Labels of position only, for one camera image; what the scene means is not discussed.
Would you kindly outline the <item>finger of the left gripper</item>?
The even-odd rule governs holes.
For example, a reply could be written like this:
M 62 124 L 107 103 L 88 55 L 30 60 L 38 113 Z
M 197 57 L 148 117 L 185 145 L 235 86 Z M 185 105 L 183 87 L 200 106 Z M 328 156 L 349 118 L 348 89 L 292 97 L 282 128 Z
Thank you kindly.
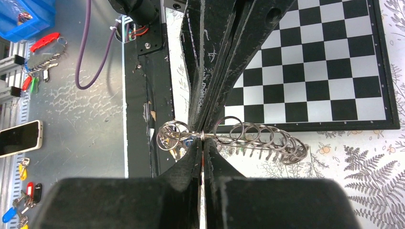
M 204 131 L 213 130 L 236 81 L 294 3 L 293 0 L 248 0 L 244 4 L 214 83 Z
M 190 81 L 188 125 L 209 131 L 214 84 L 224 61 L 224 43 L 235 19 L 234 0 L 189 0 L 181 25 L 181 45 Z

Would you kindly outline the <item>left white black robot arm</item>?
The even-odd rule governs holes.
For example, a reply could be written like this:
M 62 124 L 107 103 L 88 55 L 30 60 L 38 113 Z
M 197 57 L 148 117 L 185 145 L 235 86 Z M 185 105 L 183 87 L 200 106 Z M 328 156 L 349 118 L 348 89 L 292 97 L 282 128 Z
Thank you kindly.
M 148 32 L 124 47 L 127 128 L 145 130 L 148 103 L 157 125 L 173 117 L 167 25 L 158 0 L 112 0 Z M 210 132 L 236 81 L 293 0 L 183 0 L 180 41 L 190 85 L 188 124 Z

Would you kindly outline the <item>key organiser with rings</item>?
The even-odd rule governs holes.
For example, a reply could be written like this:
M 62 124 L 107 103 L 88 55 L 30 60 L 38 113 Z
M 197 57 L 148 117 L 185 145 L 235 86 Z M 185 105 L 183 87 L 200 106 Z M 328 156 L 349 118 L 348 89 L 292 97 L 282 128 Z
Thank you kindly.
M 272 159 L 284 165 L 300 163 L 309 154 L 309 146 L 290 133 L 275 126 L 243 122 L 235 116 L 217 121 L 213 131 L 192 132 L 181 121 L 168 121 L 157 132 L 157 145 L 164 151 L 177 147 L 189 148 L 195 139 L 211 139 L 221 146 L 267 151 L 266 160 Z

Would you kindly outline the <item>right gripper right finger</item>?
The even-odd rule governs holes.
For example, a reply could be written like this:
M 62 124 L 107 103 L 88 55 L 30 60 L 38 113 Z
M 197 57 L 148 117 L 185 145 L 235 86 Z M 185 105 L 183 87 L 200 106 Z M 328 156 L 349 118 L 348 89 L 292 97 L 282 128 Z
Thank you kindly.
M 358 229 L 345 192 L 329 179 L 247 178 L 204 141 L 209 229 Z

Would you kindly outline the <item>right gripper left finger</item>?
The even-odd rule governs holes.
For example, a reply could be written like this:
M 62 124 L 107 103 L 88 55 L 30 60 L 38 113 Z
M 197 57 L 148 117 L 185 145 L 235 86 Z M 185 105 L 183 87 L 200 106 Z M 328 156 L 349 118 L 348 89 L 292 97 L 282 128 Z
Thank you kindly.
M 67 178 L 43 200 L 34 229 L 197 229 L 202 141 L 156 178 Z

